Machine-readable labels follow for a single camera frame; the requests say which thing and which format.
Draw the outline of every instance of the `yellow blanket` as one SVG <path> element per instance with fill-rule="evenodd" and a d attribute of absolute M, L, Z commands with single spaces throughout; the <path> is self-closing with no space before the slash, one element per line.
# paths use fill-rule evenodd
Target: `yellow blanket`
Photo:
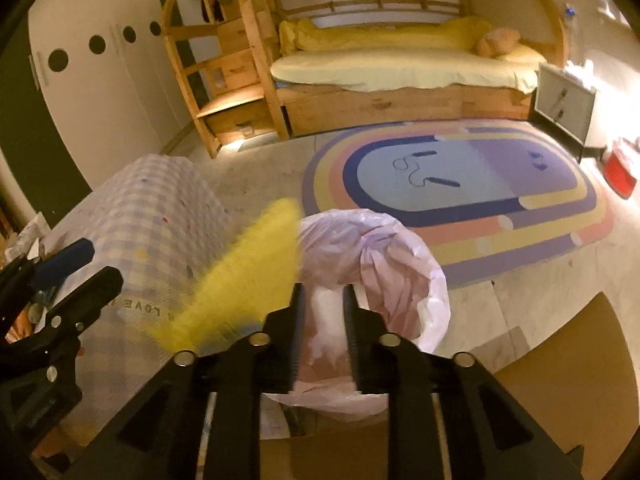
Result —
<path fill-rule="evenodd" d="M 309 19 L 280 23 L 280 50 L 283 56 L 297 50 L 326 52 L 350 48 L 408 46 L 472 50 L 493 26 L 477 16 L 454 18 L 444 23 L 414 23 L 397 27 L 318 28 Z"/>
<path fill-rule="evenodd" d="M 524 46 L 519 56 L 487 59 L 441 48 L 370 48 L 338 52 L 296 52 L 271 65 L 274 78 L 302 84 L 333 84 L 375 92 L 399 88 L 443 88 L 451 84 L 515 88 L 529 94 L 545 58 Z"/>

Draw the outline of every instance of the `oval rug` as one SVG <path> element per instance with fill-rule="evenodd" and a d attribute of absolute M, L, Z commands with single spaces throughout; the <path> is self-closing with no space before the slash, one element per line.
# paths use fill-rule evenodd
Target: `oval rug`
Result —
<path fill-rule="evenodd" d="M 350 128 L 303 179 L 307 215 L 368 208 L 418 234 L 450 287 L 605 237 L 604 190 L 528 123 L 428 121 Z"/>

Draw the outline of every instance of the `bed drawer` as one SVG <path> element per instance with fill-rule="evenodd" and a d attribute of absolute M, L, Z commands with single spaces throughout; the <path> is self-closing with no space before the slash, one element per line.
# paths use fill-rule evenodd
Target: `bed drawer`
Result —
<path fill-rule="evenodd" d="M 204 120 L 221 144 L 229 144 L 275 129 L 267 101 L 264 99 L 228 108 L 206 116 Z"/>
<path fill-rule="evenodd" d="M 322 86 L 306 90 L 311 91 L 308 97 L 285 104 L 295 136 L 361 124 L 459 119 L 461 116 L 462 87 L 457 85 L 434 90 L 402 88 L 382 92 L 337 89 L 316 95 L 312 92 L 321 92 Z"/>
<path fill-rule="evenodd" d="M 513 88 L 462 87 L 462 117 L 525 120 L 531 96 Z"/>

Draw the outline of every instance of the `checkered cloth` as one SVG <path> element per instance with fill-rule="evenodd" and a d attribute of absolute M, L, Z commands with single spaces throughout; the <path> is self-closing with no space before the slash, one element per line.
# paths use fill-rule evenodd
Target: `checkered cloth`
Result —
<path fill-rule="evenodd" d="M 94 260 L 70 276 L 64 298 L 104 266 L 120 270 L 122 293 L 81 336 L 82 401 L 63 429 L 86 444 L 170 357 L 144 324 L 172 316 L 180 293 L 225 249 L 228 214 L 186 158 L 147 155 L 83 200 L 46 238 L 47 248 L 85 237 Z"/>

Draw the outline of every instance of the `wooden shelf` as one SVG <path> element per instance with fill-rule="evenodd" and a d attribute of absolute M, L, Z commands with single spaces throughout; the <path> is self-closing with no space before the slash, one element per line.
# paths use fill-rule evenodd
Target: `wooden shelf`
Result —
<path fill-rule="evenodd" d="M 245 86 L 238 90 L 233 90 L 226 94 L 219 95 L 213 98 L 209 103 L 205 104 L 198 117 L 206 117 L 234 106 L 243 105 L 245 103 L 251 103 L 259 99 L 264 99 L 264 89 L 260 83 L 251 86 Z"/>

